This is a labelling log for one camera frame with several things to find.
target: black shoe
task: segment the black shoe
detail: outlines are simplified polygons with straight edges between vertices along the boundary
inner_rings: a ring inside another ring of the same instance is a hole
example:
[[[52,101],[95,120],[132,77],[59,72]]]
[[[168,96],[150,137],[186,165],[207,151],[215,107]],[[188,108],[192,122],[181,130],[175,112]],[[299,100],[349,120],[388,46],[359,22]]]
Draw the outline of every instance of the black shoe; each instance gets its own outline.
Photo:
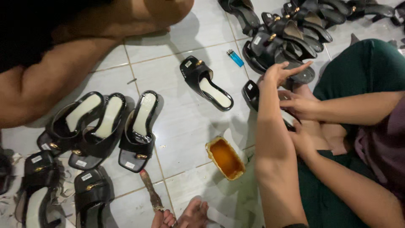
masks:
[[[124,95],[113,93],[105,100],[100,119],[95,127],[87,127],[81,140],[75,144],[69,165],[78,170],[89,170],[106,159],[118,143],[123,112],[126,108]]]
[[[218,0],[218,2],[226,12],[238,18],[243,34],[254,36],[260,27],[260,20],[253,11],[250,0]]]
[[[76,226],[103,228],[102,211],[110,200],[110,185],[96,168],[75,178]]]
[[[69,151],[81,139],[82,130],[95,120],[104,106],[98,92],[90,92],[62,108],[36,141],[41,150],[51,150],[54,157]]]
[[[138,173],[152,157],[155,136],[151,123],[154,122],[159,106],[159,95],[147,90],[141,94],[135,109],[129,114],[119,142],[118,164]]]
[[[23,227],[54,228],[60,224],[60,219],[48,223],[46,217],[46,207],[51,201],[51,192],[59,183],[59,176],[51,151],[41,151],[26,159],[15,208],[15,218]]]

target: person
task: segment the person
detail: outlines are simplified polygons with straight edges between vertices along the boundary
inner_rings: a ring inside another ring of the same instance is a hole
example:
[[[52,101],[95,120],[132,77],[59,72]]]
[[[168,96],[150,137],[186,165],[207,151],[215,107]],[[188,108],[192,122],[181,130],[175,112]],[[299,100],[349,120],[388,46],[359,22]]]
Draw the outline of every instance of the person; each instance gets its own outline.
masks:
[[[170,30],[194,0],[1,1],[0,129],[32,122],[124,37]]]

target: white label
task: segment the white label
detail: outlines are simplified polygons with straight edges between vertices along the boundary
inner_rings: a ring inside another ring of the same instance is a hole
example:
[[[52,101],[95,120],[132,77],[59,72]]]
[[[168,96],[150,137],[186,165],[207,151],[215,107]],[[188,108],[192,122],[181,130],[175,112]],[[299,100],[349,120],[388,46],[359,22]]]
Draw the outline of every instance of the white label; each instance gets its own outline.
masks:
[[[41,148],[44,149],[44,150],[50,150],[50,149],[51,149],[51,148],[48,146],[47,143],[43,144],[43,145],[41,146]]]
[[[191,65],[191,61],[188,61],[185,66],[188,68]]]
[[[261,39],[262,39],[261,37],[256,37],[256,39],[254,39],[253,43],[255,45],[258,45]]]
[[[34,164],[35,162],[37,162],[37,161],[40,161],[40,160],[42,160],[41,155],[39,155],[39,156],[37,156],[37,157],[31,159],[31,161],[32,161],[33,164]]]
[[[128,161],[127,161],[127,163],[125,163],[125,166],[128,167],[128,168],[130,168],[130,169],[133,169],[133,168],[135,167],[134,164],[132,164],[132,163],[130,163],[130,162],[128,162]]]
[[[82,180],[82,181],[85,181],[85,180],[87,180],[87,179],[90,179],[91,177],[92,177],[92,175],[91,175],[90,173],[88,173],[88,174],[82,176],[82,177],[81,177],[81,180]]]
[[[87,165],[87,162],[77,160],[76,165],[85,167]]]

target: dark green trousers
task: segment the dark green trousers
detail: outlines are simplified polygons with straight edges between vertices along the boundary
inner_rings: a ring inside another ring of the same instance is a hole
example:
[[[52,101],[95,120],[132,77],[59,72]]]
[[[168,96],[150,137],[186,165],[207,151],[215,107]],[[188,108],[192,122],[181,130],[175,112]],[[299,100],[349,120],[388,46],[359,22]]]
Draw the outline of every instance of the dark green trousers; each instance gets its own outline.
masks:
[[[369,92],[405,90],[405,58],[390,44],[376,39],[355,43],[326,67],[313,94],[320,100],[354,96]],[[355,125],[342,126],[355,135]],[[318,151],[337,163],[376,178],[354,151],[333,156]],[[311,228],[367,227],[330,189],[323,185],[303,161],[298,162],[298,177],[304,211]]]

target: black slide sandal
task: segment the black slide sandal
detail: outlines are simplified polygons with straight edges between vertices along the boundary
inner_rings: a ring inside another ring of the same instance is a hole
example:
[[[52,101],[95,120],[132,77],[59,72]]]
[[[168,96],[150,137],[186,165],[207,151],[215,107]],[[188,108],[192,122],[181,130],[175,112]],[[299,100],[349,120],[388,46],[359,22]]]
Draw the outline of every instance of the black slide sandal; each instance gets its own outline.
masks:
[[[349,21],[357,20],[365,15],[375,15],[372,18],[374,23],[385,17],[392,18],[395,15],[395,9],[387,5],[367,4],[365,0],[351,0],[347,4],[353,9],[352,15],[347,18]]]
[[[25,161],[24,177],[15,208],[15,218],[26,228],[54,228],[60,219],[47,222],[46,208],[59,183],[59,169],[51,151],[41,151]]]
[[[213,72],[204,61],[189,56],[181,63],[180,71],[188,86],[219,110],[224,112],[233,107],[232,97],[211,81]]]
[[[105,106],[100,111],[100,119],[95,127],[87,127],[83,137],[75,145],[69,158],[69,165],[78,170],[90,170],[106,159],[114,149],[117,131],[126,108],[124,95],[113,93],[106,98]]]
[[[0,154],[0,195],[6,193],[10,188],[12,166],[10,159]]]
[[[249,108],[258,112],[260,92],[259,92],[259,87],[257,86],[257,84],[254,83],[252,80],[249,80],[242,89],[242,95],[243,95],[243,98],[245,99],[247,105],[249,106]],[[280,112],[281,112],[281,117],[283,118],[284,124],[287,127],[287,130],[295,132],[293,120],[297,120],[298,122],[300,122],[300,120],[297,117],[295,117],[293,114],[291,114],[289,111],[280,109]]]
[[[317,34],[321,43],[333,41],[332,36],[322,27],[322,20],[316,13],[305,8],[299,8],[294,3],[284,4],[283,9],[283,16],[297,21],[300,30],[303,30],[303,28],[312,30]]]
[[[152,157],[155,136],[152,124],[157,118],[159,95],[147,90],[141,94],[135,109],[129,114],[119,142],[118,164],[138,173]]]
[[[51,150],[54,157],[71,150],[81,138],[84,127],[95,120],[104,106],[99,92],[90,92],[62,108],[46,125],[36,141],[41,150]]]
[[[110,200],[110,184],[96,168],[75,178],[77,228],[103,228],[102,211]]]
[[[253,11],[250,0],[218,0],[221,7],[228,13],[238,18],[242,33],[253,36],[260,27],[260,20]]]

